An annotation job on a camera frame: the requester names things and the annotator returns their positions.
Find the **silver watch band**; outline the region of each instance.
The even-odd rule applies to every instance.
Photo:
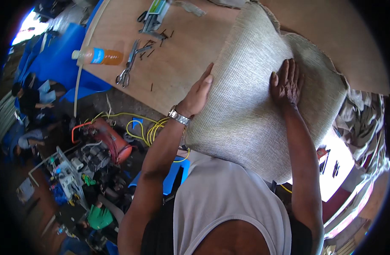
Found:
[[[170,117],[170,118],[176,120],[177,122],[180,122],[180,123],[184,124],[185,126],[187,126],[189,124],[189,122],[190,122],[190,119],[188,119],[187,117],[184,117],[181,114],[177,113],[177,111],[175,110],[176,107],[177,106],[174,105],[171,108],[170,112],[168,113],[168,117]]]

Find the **plastic bottle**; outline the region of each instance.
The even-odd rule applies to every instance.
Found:
[[[84,48],[73,51],[72,59],[77,59],[83,64],[119,65],[123,61],[124,54],[119,51],[105,50],[102,48]]]

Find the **fingernail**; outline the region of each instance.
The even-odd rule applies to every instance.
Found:
[[[213,75],[209,74],[208,77],[204,79],[205,82],[207,83],[212,83],[213,82]]]

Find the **bottle label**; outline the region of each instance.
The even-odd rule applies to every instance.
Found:
[[[91,61],[92,64],[100,64],[104,59],[104,50],[102,48],[94,48],[94,55]]]

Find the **bottle cap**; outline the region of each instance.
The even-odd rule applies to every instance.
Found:
[[[72,59],[77,59],[79,57],[79,55],[80,55],[80,51],[78,51],[78,50],[73,51]]]

